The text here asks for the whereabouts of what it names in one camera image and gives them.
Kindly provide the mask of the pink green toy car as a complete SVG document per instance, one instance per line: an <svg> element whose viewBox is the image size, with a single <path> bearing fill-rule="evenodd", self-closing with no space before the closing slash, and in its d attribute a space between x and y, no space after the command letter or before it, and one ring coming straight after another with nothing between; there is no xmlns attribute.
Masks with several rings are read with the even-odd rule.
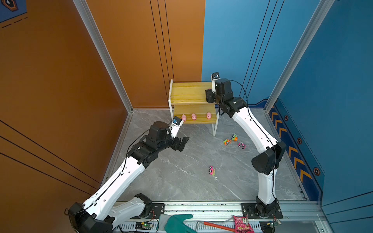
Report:
<svg viewBox="0 0 373 233"><path fill-rule="evenodd" d="M215 168L213 166L209 166L209 174L214 176L215 175Z"/></svg>

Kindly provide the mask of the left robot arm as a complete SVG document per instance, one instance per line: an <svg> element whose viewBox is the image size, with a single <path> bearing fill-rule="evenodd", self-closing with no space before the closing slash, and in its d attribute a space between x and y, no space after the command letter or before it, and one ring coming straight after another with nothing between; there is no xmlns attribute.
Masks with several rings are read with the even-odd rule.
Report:
<svg viewBox="0 0 373 233"><path fill-rule="evenodd" d="M183 151L189 138L178 138L183 120L174 117L170 123L156 121L131 145L114 174L83 204L74 203L67 211L77 233L111 233L133 217L151 214L152 201L140 193L124 204L115 205L122 193L165 149Z"/></svg>

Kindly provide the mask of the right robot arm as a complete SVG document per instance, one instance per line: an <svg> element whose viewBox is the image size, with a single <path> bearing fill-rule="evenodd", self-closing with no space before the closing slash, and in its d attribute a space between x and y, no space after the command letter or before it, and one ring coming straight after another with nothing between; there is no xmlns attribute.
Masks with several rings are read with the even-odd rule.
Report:
<svg viewBox="0 0 373 233"><path fill-rule="evenodd" d="M279 200L275 193L275 178L286 144L272 137L254 117L248 104L241 97L235 97L231 81L220 78L219 73L211 75L212 88L206 90L208 103L215 103L219 110L241 126L253 141L259 155L252 159L258 172L258 194L252 214L260 218L283 218Z"/></svg>

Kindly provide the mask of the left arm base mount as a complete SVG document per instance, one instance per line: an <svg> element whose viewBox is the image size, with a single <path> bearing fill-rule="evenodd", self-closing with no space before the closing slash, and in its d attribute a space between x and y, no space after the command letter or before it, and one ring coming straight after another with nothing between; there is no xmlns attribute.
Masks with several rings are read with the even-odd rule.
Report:
<svg viewBox="0 0 373 233"><path fill-rule="evenodd" d="M132 205L126 213L129 215L129 219L151 219L153 217L159 219L159 216L164 213L164 210L164 203L137 203Z"/></svg>

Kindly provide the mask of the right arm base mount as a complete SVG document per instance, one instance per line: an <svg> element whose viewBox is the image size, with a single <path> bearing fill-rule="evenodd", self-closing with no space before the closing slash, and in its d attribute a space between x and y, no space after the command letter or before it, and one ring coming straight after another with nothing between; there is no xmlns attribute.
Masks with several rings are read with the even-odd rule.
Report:
<svg viewBox="0 0 373 233"><path fill-rule="evenodd" d="M242 203L241 210L244 217L247 218L268 218L282 219L283 214L279 202L273 202L268 205L262 203Z"/></svg>

